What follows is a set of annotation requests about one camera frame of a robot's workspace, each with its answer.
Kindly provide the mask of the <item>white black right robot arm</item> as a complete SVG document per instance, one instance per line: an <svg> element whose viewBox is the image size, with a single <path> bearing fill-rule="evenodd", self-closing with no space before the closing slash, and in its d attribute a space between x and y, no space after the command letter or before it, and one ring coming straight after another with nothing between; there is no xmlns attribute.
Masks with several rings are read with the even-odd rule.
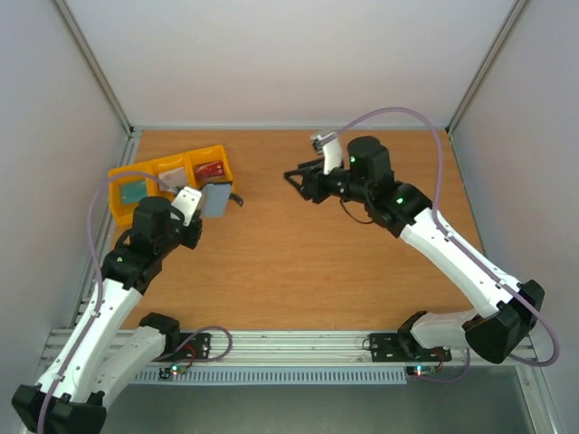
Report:
<svg viewBox="0 0 579 434"><path fill-rule="evenodd" d="M394 177L388 149L370 136L342 148L334 139L318 148L319 159L285 172L306 201L331 196L361 203L370 221L404 241L459 288L472 308L452 314L418 311L397 331L411 359L435 347L469 348L490 363L503 363L535 327L545 291L520 282L474 249L412 184Z"/></svg>

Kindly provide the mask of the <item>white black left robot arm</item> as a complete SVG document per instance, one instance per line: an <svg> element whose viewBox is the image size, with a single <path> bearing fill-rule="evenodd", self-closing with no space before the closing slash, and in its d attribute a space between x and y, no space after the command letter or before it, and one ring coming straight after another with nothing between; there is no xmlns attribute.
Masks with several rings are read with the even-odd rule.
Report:
<svg viewBox="0 0 579 434"><path fill-rule="evenodd" d="M114 400L156 358L171 360L182 349L178 320L145 316L114 354L110 345L163 259L180 245L194 249L202 232L200 191L182 189L174 200L139 201L132 226L100 263L90 302L68 341L34 385L21 385L14 410L32 433L98 433Z"/></svg>

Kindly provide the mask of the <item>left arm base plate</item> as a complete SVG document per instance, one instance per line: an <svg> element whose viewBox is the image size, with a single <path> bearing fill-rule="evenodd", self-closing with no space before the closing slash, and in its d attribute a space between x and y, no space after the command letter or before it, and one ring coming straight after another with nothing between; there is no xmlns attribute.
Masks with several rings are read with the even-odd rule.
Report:
<svg viewBox="0 0 579 434"><path fill-rule="evenodd" d="M155 362L176 363L197 360L207 360L211 351L212 336L210 333L201 333L194 336L183 347L172 354L163 354Z"/></svg>

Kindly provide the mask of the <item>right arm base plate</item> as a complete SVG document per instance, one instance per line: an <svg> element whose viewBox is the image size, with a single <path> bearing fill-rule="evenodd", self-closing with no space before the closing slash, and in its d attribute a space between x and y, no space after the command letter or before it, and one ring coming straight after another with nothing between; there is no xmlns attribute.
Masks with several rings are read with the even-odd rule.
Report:
<svg viewBox="0 0 579 434"><path fill-rule="evenodd" d="M442 347L420 348L414 355L407 354L394 332L371 333L362 341L362 348L370 353L373 363L438 363L450 362L451 351Z"/></svg>

